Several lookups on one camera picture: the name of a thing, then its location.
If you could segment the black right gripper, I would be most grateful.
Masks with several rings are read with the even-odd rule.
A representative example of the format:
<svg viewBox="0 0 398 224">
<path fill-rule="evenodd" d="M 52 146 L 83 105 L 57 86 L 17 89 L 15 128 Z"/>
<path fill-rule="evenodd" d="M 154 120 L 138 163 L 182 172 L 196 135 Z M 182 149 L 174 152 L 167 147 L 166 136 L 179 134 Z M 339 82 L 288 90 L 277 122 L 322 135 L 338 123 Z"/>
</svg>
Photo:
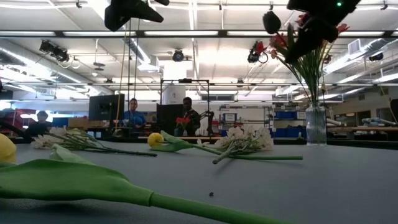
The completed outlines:
<svg viewBox="0 0 398 224">
<path fill-rule="evenodd" d="M 324 40 L 333 42 L 338 37 L 338 29 L 333 24 L 319 18 L 310 18 L 299 29 L 298 40 L 289 48 L 286 63 L 295 63 L 301 56 L 309 53 Z"/>
</svg>

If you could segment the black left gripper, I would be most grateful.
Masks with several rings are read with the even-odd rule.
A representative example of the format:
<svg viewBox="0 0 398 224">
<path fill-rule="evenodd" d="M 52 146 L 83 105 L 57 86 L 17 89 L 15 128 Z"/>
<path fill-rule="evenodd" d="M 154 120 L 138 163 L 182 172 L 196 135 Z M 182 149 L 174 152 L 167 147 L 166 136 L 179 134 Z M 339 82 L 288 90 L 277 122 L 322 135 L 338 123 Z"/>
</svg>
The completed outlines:
<svg viewBox="0 0 398 224">
<path fill-rule="evenodd" d="M 104 25 L 110 31 L 117 31 L 131 19 L 162 23 L 164 18 L 143 1 L 111 0 L 104 10 Z"/>
</svg>

